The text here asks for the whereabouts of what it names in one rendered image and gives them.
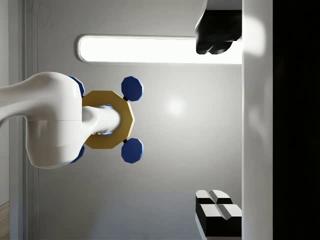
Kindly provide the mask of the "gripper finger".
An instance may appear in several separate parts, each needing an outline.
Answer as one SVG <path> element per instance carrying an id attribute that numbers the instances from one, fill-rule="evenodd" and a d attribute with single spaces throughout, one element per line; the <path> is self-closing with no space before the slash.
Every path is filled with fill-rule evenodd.
<path id="1" fill-rule="evenodd" d="M 242 240 L 242 210 L 221 190 L 195 193 L 195 221 L 202 240 Z"/>
<path id="2" fill-rule="evenodd" d="M 196 53 L 222 54 L 241 36 L 241 10 L 205 10 L 195 29 Z"/>

